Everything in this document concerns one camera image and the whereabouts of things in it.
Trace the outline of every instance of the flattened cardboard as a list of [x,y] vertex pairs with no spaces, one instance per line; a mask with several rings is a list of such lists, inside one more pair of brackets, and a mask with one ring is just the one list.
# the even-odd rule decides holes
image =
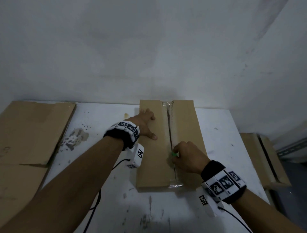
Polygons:
[[0,228],[34,197],[47,168],[0,165]]
[[240,135],[262,186],[274,190],[291,186],[270,140],[255,133]]
[[140,136],[138,140],[144,147],[142,164],[137,169],[136,188],[139,192],[166,191],[175,180],[174,166],[168,162],[171,146],[167,133],[167,108],[162,104],[162,101],[140,100],[140,110],[149,108],[154,112],[156,119],[149,121],[148,127],[158,139]]
[[46,165],[75,106],[11,102],[0,115],[0,164]]
[[[174,100],[170,115],[173,118],[171,126],[173,147],[181,141],[191,141],[203,153],[207,154],[193,100]],[[179,168],[176,168],[176,171],[178,180],[183,183],[185,189],[195,190],[203,181],[198,174],[187,173]]]

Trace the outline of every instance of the person's left arm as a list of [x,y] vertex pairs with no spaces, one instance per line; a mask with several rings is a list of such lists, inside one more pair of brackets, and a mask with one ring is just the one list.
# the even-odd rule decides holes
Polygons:
[[[140,135],[156,140],[147,127],[150,119],[155,117],[147,109],[127,120],[140,127]],[[39,191],[0,233],[73,232],[91,208],[123,145],[121,139],[101,139]]]

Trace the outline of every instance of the green object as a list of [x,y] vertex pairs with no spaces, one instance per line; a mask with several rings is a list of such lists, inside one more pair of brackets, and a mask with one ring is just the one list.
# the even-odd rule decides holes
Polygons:
[[177,156],[179,157],[178,153],[172,152],[172,156]]

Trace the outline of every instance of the person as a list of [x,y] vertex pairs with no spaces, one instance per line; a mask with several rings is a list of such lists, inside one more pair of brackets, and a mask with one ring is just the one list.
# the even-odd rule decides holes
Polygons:
[[[149,109],[127,120],[139,126],[140,135],[157,140],[147,126],[155,120]],[[122,149],[121,139],[101,139],[39,191],[0,233],[73,232],[91,208]],[[173,150],[179,152],[173,163],[186,172],[200,174],[210,161],[192,142],[180,142]],[[248,189],[232,206],[254,233],[305,232]]]

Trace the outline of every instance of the white table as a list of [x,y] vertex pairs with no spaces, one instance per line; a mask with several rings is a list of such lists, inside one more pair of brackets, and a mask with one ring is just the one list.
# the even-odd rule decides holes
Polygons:
[[[65,145],[60,148],[45,184],[99,141],[110,125],[138,112],[138,105],[78,103],[64,138],[75,128],[83,128],[89,137],[72,151]],[[196,113],[209,158],[234,168],[247,187],[268,202],[229,110],[196,109]],[[125,156],[122,152],[117,162]],[[138,193],[129,172],[124,164],[111,172],[87,232],[247,232],[228,213],[216,218],[201,215],[190,201],[195,192]],[[241,219],[232,206],[224,206]],[[83,232],[90,214],[75,232]]]

